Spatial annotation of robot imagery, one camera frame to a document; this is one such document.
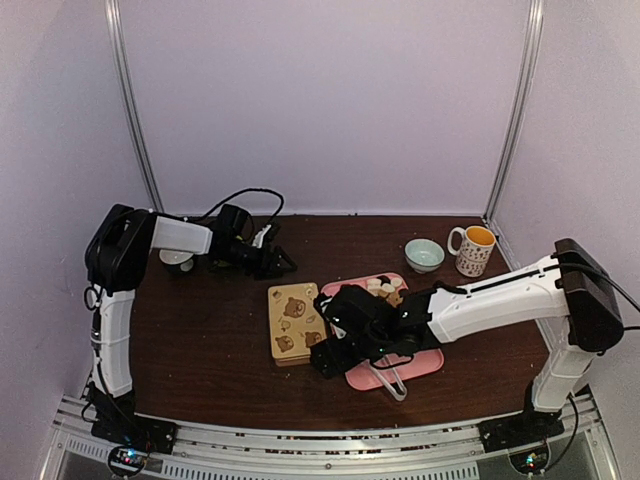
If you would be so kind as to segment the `beige bear tin lid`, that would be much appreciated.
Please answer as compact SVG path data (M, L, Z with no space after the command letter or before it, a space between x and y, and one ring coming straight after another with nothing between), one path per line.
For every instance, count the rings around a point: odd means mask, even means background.
M325 340L324 320L314 308L315 283L277 285L268 289L271 355L275 359L310 354L310 347Z

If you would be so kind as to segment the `metal tongs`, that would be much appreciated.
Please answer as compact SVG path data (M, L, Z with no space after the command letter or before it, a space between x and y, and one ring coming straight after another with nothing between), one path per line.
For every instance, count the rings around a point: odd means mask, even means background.
M403 402L406 399L408 390L395 366L385 365L383 368L377 368L368 363L367 369L394 400Z

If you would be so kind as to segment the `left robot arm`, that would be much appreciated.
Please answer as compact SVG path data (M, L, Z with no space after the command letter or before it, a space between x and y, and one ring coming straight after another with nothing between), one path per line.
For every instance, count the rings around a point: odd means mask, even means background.
M93 435L133 444L151 433L135 414L129 338L135 294L152 251L174 254L178 264L206 257L239 267L257 280L296 271L285 250L271 244L279 230L274 222L268 222L253 241L242 239L249 217L248 211L230 204L222 205L210 223L122 204L110 209L85 252L89 285L84 300L93 312L92 403L97 413Z

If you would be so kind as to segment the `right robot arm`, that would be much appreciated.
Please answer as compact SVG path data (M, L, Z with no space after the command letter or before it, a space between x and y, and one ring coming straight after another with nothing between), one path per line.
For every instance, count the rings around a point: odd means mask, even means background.
M522 412L479 424L487 452L560 435L565 401L593 359L625 334L616 296L620 287L575 240L556 241L553 254L484 281L433 287L405 295L397 306L354 284L320 294L314 308L343 331L310 349L310 363L326 379L362 362L380 369L394 354L409 363L422 351L524 321L558 318L568 328L528 385Z

